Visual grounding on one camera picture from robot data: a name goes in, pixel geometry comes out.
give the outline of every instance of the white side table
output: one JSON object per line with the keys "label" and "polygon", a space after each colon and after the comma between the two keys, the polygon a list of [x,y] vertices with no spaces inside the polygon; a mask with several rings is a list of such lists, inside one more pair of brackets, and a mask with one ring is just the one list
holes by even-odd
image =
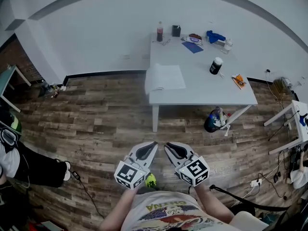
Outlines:
{"label": "white side table", "polygon": [[294,140],[294,141],[292,141],[292,142],[290,142],[290,143],[288,143],[284,146],[281,146],[281,147],[279,147],[275,150],[270,151],[269,152],[270,155],[277,153],[277,152],[280,152],[282,150],[288,149],[288,148],[292,148],[292,147],[294,147],[298,144],[301,144],[301,143],[308,141],[308,126],[307,125],[303,126],[299,122],[300,116],[302,116],[302,115],[304,116],[305,114],[308,113],[308,108],[307,108],[306,103],[301,103],[301,102],[292,100],[292,103],[290,105],[288,105],[286,108],[281,110],[273,118],[271,118],[267,122],[265,122],[264,126],[266,127],[268,124],[276,121],[279,117],[283,116],[285,113],[287,113],[290,110],[292,110],[292,113],[295,114],[295,115],[291,119],[286,121],[283,125],[287,126],[290,122],[295,120],[297,133],[298,133],[298,139],[296,139],[296,140]]}

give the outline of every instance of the black baseboard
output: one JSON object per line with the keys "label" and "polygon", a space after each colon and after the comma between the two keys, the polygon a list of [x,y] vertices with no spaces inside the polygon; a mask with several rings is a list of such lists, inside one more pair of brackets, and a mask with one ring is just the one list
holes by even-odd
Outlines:
{"label": "black baseboard", "polygon": [[83,78],[83,77],[105,76],[105,75],[145,74],[145,72],[146,70],[120,70],[120,71],[86,73],[86,74],[78,74],[78,75],[67,75],[63,81],[63,86],[66,86],[68,80],[72,78]]}
{"label": "black baseboard", "polygon": [[254,79],[254,78],[247,78],[249,81],[254,81],[254,82],[259,82],[259,83],[268,83],[269,85],[273,84],[273,82],[271,81],[266,81],[266,80],[262,80],[262,79]]}

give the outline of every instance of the black pants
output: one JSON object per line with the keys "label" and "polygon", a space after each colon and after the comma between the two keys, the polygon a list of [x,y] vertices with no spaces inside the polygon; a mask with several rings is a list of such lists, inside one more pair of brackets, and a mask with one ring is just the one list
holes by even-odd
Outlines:
{"label": "black pants", "polygon": [[50,187],[60,187],[66,173],[66,163],[58,163],[55,159],[40,155],[24,144],[18,142],[17,150],[20,154],[20,163],[15,179],[30,184]]}

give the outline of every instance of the person's arm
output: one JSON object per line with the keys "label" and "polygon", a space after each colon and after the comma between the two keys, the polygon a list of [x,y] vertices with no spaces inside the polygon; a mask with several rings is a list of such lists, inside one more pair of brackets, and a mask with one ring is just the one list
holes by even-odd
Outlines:
{"label": "person's arm", "polygon": [[207,214],[222,222],[228,224],[231,222],[234,218],[234,214],[219,201],[203,183],[199,184],[194,189]]}
{"label": "person's arm", "polygon": [[6,182],[6,175],[3,171],[3,168],[0,166],[0,188]]}
{"label": "person's arm", "polygon": [[303,159],[304,159],[304,152],[301,152],[300,153],[300,161],[299,161],[299,171],[301,171],[301,172],[304,172]]}
{"label": "person's arm", "polygon": [[138,187],[134,190],[125,190],[115,208],[109,213],[104,221],[102,221],[99,229],[100,231],[115,231],[121,229],[122,224],[130,211],[137,190]]}

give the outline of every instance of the blue cloth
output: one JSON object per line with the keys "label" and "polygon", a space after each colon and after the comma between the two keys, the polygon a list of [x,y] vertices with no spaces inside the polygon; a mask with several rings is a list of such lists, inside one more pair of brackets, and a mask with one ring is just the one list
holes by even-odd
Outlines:
{"label": "blue cloth", "polygon": [[208,36],[209,41],[210,41],[211,44],[215,43],[218,40],[221,40],[221,41],[225,41],[226,40],[226,38],[224,36],[222,36],[222,35],[220,35],[218,33],[213,33],[212,30],[207,31],[206,35]]}
{"label": "blue cloth", "polygon": [[196,45],[194,43],[184,42],[184,43],[182,43],[182,45],[184,45],[187,49],[189,49],[194,54],[197,53],[197,52],[203,51],[203,49],[201,47],[199,47],[198,45]]}

